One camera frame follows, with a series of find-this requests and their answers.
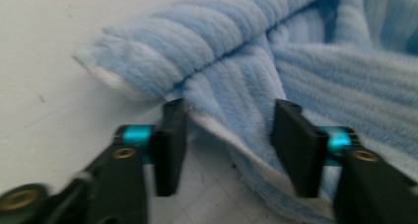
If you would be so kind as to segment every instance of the striped towel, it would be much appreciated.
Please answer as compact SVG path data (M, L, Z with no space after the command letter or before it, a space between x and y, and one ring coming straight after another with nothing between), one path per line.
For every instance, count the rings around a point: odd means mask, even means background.
M418 181L418 0L188 0L104 30L75 57L130 98L185 97L277 212L334 223L339 170L305 200L269 144L274 99L354 128Z

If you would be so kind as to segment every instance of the white table surface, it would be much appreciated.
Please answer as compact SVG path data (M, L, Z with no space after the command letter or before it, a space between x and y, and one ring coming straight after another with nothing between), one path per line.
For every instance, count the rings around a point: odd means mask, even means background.
M0 0L0 192L60 191L125 123L155 123L159 105L126 99L71 58L114 26L174 0ZM290 223L242 181L225 148L190 135L178 195L155 197L151 223Z

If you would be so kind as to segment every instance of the brass screw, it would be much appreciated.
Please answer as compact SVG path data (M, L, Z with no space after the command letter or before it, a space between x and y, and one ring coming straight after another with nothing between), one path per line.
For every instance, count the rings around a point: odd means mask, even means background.
M133 157L136 154L136 150L133 148L121 148L114 151L111 155L115 159L124 159Z
M367 162L376 162L379 160L379 157L376 156L376 154L368 152L368 151L356 150L356 151L353 151L352 154L356 158L361 159L363 161L367 161Z
M35 189L26 189L11 193L0 202L0 210L11 211L25 207L39 197L39 192Z

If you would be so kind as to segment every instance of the white surface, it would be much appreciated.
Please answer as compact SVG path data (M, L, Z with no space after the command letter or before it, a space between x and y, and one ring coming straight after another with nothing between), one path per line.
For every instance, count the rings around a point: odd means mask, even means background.
M27 183L60 191L119 125L159 118L161 102L127 100L70 55L101 27L172 1L0 0L0 192ZM156 224L286 223L240 181L223 148L202 140L189 148L179 194L151 195L150 205Z

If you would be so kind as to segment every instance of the cyan component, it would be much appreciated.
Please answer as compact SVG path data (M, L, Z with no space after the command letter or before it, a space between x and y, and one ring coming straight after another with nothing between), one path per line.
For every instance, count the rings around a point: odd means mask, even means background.
M150 139L154 125L129 125L125 128L122 135L122 142L141 148L142 163L152 164L150 154Z
M352 146L352 141L348 132L342 127L319 127L319 129L325 131L329 135L328 140L328 156L325 160L325 166L337 166L340 167L338 161L334 158L341 158L342 151L347 147Z

